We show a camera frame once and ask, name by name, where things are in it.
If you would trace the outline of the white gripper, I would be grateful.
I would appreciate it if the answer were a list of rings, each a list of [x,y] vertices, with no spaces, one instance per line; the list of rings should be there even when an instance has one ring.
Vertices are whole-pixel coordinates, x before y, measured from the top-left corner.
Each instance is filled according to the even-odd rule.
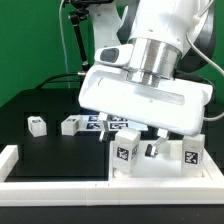
[[[108,137],[108,114],[161,128],[158,139],[147,146],[146,157],[158,155],[170,132],[188,136],[201,132],[213,88],[176,78],[174,67],[180,55],[166,43],[125,44],[96,51],[79,103],[100,112],[101,142]]]

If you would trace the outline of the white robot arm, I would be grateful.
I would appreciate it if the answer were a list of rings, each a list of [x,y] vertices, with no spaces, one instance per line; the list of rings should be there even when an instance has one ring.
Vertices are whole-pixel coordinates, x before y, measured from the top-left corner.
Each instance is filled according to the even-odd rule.
[[[158,129],[145,154],[156,156],[171,132],[196,136],[214,86],[190,76],[193,42],[211,18],[214,0],[137,0],[119,16],[116,5],[91,6],[95,63],[79,95],[83,108],[98,111],[101,126],[109,115]]]

